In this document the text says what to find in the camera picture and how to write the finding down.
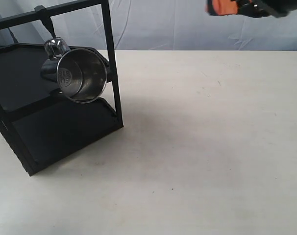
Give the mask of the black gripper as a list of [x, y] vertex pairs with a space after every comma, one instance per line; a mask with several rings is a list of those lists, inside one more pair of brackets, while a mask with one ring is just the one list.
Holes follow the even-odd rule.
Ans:
[[211, 16], [243, 15], [262, 18], [270, 15], [276, 18], [286, 17], [297, 10], [297, 0], [207, 0], [206, 12]]

